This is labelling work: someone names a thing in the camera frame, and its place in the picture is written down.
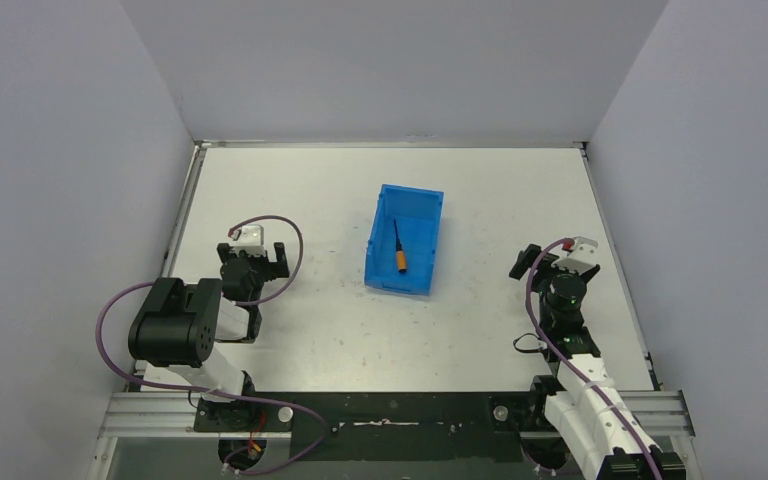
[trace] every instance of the white panel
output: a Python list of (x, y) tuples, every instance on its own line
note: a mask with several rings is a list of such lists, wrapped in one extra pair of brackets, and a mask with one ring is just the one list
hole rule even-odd
[[(382, 183), (445, 194), (428, 297), (363, 284)], [(205, 157), (173, 274), (217, 277), (228, 228), (267, 213), (304, 232), (297, 283), (262, 307), (254, 344), (217, 346), (259, 391), (525, 390), (549, 369), (511, 346), (533, 331), (525, 282), (508, 278), (517, 253), (564, 235), (607, 243), (578, 149), (218, 148)], [(294, 231), (263, 226), (267, 246), (285, 242), (295, 264)], [(588, 326), (618, 388), (651, 389), (610, 250), (598, 260)], [(146, 378), (181, 382), (150, 366)]]
[(587, 140), (666, 0), (122, 0), (198, 139)]
[(768, 2), (671, 1), (590, 157), (706, 478), (768, 478)]
[(0, 480), (83, 478), (191, 152), (115, 0), (0, 1)]

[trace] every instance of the black wire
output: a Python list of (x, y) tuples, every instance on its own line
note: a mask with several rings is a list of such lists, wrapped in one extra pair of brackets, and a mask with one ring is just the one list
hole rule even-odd
[(514, 339), (514, 343), (513, 343), (514, 350), (516, 350), (519, 353), (543, 353), (543, 349), (541, 349), (541, 348), (524, 349), (524, 348), (517, 347), (516, 344), (519, 343), (519, 341), (522, 340), (523, 337), (534, 337), (534, 338), (537, 339), (538, 342), (542, 341), (542, 340), (540, 340), (540, 337), (538, 337), (534, 333), (531, 333), (531, 332), (523, 333), (522, 335), (520, 335), (520, 336), (518, 336), (517, 338)]

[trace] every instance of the white wall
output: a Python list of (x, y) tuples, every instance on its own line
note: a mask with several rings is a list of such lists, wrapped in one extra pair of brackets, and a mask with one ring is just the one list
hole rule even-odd
[(706, 478), (768, 478), (768, 2), (672, 0), (589, 153)]
[(95, 316), (159, 271), (191, 153), (116, 0), (0, 1), (0, 479), (85, 475), (121, 387)]
[(666, 0), (122, 0), (194, 138), (590, 138)]

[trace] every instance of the blue storage bin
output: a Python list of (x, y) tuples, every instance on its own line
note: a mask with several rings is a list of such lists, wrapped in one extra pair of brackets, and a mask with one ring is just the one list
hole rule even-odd
[[(443, 192), (382, 185), (366, 247), (366, 285), (415, 295), (431, 293)], [(396, 231), (407, 258), (407, 272), (396, 266)]]

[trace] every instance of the black bracket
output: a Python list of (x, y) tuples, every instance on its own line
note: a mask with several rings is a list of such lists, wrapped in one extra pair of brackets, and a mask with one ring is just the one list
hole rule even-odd
[(213, 351), (222, 282), (203, 278), (184, 285), (180, 278), (158, 278), (128, 333), (128, 350), (155, 367), (199, 368)]
[[(216, 247), (222, 267), (219, 275), (222, 277), (222, 293), (225, 298), (235, 302), (253, 302), (260, 300), (263, 285), (277, 278), (288, 278), (290, 267), (287, 265), (287, 253), (284, 244), (275, 242), (275, 261), (270, 262), (268, 254), (263, 256), (248, 255), (240, 250), (235, 252), (227, 243)], [(249, 323), (246, 336), (237, 340), (225, 340), (230, 343), (252, 343), (260, 333), (263, 316), (256, 306), (242, 307), (249, 312)]]
[[(254, 383), (248, 372), (243, 372), (242, 394), (247, 397), (255, 396)], [(263, 405), (253, 402), (234, 400), (232, 402), (211, 402), (204, 398), (199, 400), (196, 421), (193, 430), (196, 432), (234, 432), (247, 431), (258, 421), (264, 411), (267, 418), (277, 418), (278, 407)], [(273, 431), (287, 431), (281, 429), (279, 423), (270, 425)]]

